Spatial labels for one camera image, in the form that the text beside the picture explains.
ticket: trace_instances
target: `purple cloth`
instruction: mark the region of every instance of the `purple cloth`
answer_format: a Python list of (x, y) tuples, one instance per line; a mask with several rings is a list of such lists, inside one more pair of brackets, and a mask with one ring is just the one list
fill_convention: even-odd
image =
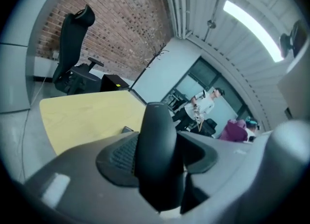
[(233, 142), (242, 142), (248, 140), (246, 122), (244, 120), (229, 120), (219, 139)]

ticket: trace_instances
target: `corrugated ceiling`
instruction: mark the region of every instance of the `corrugated ceiling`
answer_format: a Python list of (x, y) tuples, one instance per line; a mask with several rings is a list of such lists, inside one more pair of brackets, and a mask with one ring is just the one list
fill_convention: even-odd
[[(290, 33), (299, 19), (298, 9), (291, 0), (229, 0), (254, 17), (278, 43), (279, 36)], [(218, 58), (223, 57), (240, 73), (249, 85), (247, 94), (259, 108), (259, 118), (266, 130), (273, 129), (287, 120), (287, 105), (277, 88), (293, 56), (274, 62), (261, 42), (242, 23), (223, 11), (225, 0), (186, 0), (186, 12), (182, 0), (170, 1), (174, 9), (172, 20), (176, 36), (188, 38), (202, 48), (214, 49)], [(214, 16), (217, 27), (208, 29), (207, 21)]]

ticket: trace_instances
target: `ceiling light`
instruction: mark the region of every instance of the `ceiling light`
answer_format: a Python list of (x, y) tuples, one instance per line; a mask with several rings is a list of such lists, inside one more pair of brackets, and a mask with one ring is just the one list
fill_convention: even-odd
[(245, 25), (260, 40), (275, 62), (283, 60), (277, 44), (252, 16), (228, 0), (225, 2), (224, 11)]

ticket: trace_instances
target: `brick wall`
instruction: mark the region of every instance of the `brick wall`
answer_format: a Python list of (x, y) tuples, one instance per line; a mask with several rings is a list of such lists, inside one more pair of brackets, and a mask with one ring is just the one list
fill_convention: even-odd
[(90, 5), (96, 21), (89, 27), (81, 50), (81, 62), (88, 57), (105, 63), (97, 67), (134, 80), (145, 67), (154, 48), (167, 43), (172, 34), (166, 0), (59, 0), (46, 20), (37, 44), (37, 56), (52, 58), (59, 50), (64, 17)]

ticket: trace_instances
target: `wooden desk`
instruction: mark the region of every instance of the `wooden desk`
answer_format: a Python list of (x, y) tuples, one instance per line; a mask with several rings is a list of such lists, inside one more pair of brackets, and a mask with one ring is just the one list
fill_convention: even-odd
[(145, 106), (128, 91), (112, 91), (43, 99), (40, 111), (57, 155), (120, 134), (124, 126), (140, 131)]

